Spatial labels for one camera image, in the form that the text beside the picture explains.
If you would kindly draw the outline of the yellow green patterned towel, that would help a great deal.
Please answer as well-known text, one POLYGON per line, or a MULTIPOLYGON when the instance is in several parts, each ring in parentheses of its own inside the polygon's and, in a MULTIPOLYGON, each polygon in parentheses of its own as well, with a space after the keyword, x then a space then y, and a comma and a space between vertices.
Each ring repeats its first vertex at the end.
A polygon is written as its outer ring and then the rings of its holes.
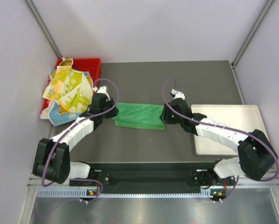
POLYGON ((93 80, 74 69, 73 64, 73 58, 59 63, 42 97, 57 103, 66 112, 82 113, 91 104, 93 80))

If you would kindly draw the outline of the green microfiber towel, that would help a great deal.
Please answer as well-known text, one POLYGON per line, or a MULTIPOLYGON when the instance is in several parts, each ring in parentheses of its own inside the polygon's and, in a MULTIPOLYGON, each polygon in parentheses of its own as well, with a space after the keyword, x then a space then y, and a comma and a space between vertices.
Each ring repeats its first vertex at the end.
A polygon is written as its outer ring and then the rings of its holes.
POLYGON ((160 119, 163 105, 118 103, 117 108, 119 113, 113 118, 116 126, 151 130, 166 128, 160 119))

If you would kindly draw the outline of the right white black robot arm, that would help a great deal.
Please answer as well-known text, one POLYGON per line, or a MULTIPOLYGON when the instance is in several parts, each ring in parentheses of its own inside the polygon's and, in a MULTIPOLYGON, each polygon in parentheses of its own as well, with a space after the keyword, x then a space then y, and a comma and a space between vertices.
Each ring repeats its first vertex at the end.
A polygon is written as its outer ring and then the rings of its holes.
POLYGON ((183 98, 166 101, 160 120, 165 124, 178 124, 192 135, 212 140, 237 153, 230 159, 214 162, 208 172, 208 180, 214 185, 227 177, 241 175, 263 182, 264 175, 273 166, 276 173, 270 179, 279 175, 278 155, 264 132, 258 129, 246 132, 217 123, 204 114, 193 113, 183 98))

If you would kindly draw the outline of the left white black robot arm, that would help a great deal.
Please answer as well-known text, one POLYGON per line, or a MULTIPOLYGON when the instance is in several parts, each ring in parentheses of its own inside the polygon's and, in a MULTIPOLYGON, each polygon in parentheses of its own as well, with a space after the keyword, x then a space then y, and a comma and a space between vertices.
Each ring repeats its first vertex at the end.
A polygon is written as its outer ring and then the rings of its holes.
POLYGON ((95 93, 92 104, 68 128, 58 135, 39 141, 32 173, 42 179, 42 186, 63 184, 80 179, 84 184, 95 182, 96 174, 85 162, 72 162, 71 150, 87 135, 94 132, 104 119, 118 115, 113 98, 107 93, 95 93))

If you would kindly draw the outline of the red plastic bin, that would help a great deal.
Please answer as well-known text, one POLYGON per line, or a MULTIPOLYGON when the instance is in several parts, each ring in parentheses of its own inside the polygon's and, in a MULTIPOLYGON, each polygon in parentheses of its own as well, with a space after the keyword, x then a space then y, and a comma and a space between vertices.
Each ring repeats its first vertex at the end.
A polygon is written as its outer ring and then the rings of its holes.
MULTIPOLYGON (((74 60, 74 64, 72 67, 74 69, 83 71, 86 75, 89 75, 92 78, 93 82, 99 79, 100 64, 101 64, 99 58, 82 58, 82 59, 73 59, 73 60, 74 60)), ((61 59, 57 62, 56 67, 59 65, 60 62, 62 62, 61 59)), ((48 105, 49 105, 49 101, 45 99, 45 104, 43 105, 42 112, 44 111, 44 109, 48 108, 48 105)))

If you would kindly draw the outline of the blue patterned towel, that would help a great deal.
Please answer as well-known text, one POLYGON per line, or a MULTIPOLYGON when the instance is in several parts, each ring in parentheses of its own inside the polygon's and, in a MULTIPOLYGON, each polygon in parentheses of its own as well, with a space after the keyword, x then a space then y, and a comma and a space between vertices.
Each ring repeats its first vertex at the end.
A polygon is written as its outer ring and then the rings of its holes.
MULTIPOLYGON (((50 70, 50 81, 52 80, 54 69, 50 70)), ((47 109, 41 113, 41 119, 48 119, 54 126, 63 125, 69 122, 74 121, 81 113, 71 113, 64 111, 60 105, 57 103, 48 100, 49 105, 47 109)))

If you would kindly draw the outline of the white square tray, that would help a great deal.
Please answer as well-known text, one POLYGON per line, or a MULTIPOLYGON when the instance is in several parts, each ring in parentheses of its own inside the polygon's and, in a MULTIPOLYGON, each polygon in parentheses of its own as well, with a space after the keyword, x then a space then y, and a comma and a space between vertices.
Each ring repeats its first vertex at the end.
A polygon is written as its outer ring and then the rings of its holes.
MULTIPOLYGON (((246 132, 255 129, 267 135, 256 105, 192 105, 193 113, 201 113, 220 124, 246 132)), ((237 156, 237 152, 208 138, 194 137, 195 151, 201 156, 237 156)))

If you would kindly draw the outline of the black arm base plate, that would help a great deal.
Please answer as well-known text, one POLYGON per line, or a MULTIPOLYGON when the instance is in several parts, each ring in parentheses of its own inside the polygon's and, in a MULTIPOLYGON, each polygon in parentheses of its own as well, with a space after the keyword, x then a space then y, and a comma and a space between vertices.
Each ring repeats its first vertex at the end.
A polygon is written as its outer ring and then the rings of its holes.
POLYGON ((89 178, 102 183, 104 193, 189 193, 200 187, 233 186, 234 178, 219 178, 212 162, 92 163, 89 178))

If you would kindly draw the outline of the aluminium frame rail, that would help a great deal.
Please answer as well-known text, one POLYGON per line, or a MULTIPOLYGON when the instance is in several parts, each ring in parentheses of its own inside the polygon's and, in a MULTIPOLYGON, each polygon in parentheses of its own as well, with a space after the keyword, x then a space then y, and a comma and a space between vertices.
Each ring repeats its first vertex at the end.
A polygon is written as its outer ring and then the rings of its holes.
MULTIPOLYGON (((40 177, 30 176, 28 181, 28 187, 40 188, 42 187, 42 181, 40 177)), ((257 182, 252 181, 246 177, 240 177, 238 188, 279 188, 279 179, 274 179, 269 182, 257 182)))

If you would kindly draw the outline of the left aluminium corner post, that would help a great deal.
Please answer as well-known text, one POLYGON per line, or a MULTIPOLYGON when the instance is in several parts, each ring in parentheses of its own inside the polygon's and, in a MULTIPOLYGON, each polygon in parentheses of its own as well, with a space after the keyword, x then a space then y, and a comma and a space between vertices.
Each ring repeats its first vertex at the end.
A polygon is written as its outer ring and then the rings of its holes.
POLYGON ((35 22, 39 26, 41 32, 43 33, 43 35, 44 35, 44 37, 46 39, 46 41, 48 42, 49 46, 53 50, 55 56, 58 59, 61 59, 62 58, 62 54, 61 54, 59 48, 57 47, 57 44, 56 44, 54 38, 52 37, 49 29, 47 28, 47 26, 46 26, 42 16, 40 15, 36 5, 34 4, 34 2, 32 0, 24 0, 23 2, 26 4, 28 10, 32 14, 35 22))

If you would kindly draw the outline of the aluminium corner post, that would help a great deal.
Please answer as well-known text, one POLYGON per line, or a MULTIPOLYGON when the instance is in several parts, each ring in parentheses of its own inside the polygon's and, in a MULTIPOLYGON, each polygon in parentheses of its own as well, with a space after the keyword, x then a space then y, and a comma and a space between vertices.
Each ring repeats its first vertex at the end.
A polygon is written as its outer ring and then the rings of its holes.
POLYGON ((241 60, 242 56, 244 55, 245 51, 249 47, 250 43, 252 42, 254 36, 256 35, 257 31, 259 30, 261 24, 265 20, 266 16, 268 15, 269 11, 271 10, 275 0, 267 0, 261 9, 259 15, 256 17, 255 22, 253 23, 248 35, 246 36, 242 46, 240 47, 238 53, 235 56, 235 59, 231 63, 231 68, 235 69, 238 65, 239 61, 241 60))
POLYGON ((35 22, 39 26, 41 32, 43 33, 43 35, 44 35, 44 37, 46 39, 46 41, 48 42, 49 46, 53 50, 55 56, 58 59, 61 59, 62 58, 62 54, 61 54, 59 48, 57 47, 57 44, 56 44, 54 38, 52 37, 49 29, 47 28, 47 26, 46 26, 42 16, 40 15, 36 5, 34 4, 34 2, 32 0, 24 0, 23 2, 26 4, 28 10, 32 14, 35 22))

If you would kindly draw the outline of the right aluminium corner post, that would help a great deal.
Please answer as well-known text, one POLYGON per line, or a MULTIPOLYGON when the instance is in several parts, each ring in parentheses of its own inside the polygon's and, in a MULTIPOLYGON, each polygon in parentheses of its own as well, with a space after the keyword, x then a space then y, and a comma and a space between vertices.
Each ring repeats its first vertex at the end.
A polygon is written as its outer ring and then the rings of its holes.
POLYGON ((235 59, 231 63, 231 68, 235 69, 238 65, 239 61, 241 60, 242 56, 244 55, 245 51, 249 47, 250 43, 252 42, 254 36, 256 35, 257 31, 259 30, 261 24, 265 20, 266 16, 268 15, 269 11, 271 10, 275 0, 267 0, 261 9, 259 15, 256 17, 255 22, 253 23, 248 35, 246 36, 242 46, 240 47, 238 53, 235 56, 235 59))

